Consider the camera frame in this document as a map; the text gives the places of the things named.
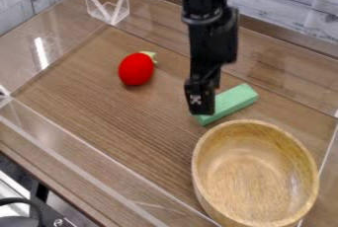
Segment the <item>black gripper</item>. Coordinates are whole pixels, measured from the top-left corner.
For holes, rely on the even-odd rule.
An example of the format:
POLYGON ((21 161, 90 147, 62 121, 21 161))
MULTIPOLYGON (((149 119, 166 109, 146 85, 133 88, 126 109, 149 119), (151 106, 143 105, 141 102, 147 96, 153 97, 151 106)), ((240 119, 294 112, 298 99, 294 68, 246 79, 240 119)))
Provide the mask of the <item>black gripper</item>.
POLYGON ((234 63, 240 43, 240 11, 234 7, 217 14, 188 14, 190 42, 190 75, 185 82, 189 111, 194 115, 216 113, 216 88, 221 67, 234 63))

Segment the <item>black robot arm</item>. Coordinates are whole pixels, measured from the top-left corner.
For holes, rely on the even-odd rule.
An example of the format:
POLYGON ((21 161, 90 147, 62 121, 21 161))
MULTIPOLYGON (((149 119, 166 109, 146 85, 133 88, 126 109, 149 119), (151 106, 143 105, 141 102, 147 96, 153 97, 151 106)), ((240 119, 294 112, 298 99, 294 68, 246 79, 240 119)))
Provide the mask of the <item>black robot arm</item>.
POLYGON ((222 66, 238 58, 240 11, 229 0, 181 1, 190 45, 190 75, 184 86, 189 111, 212 115, 222 66))

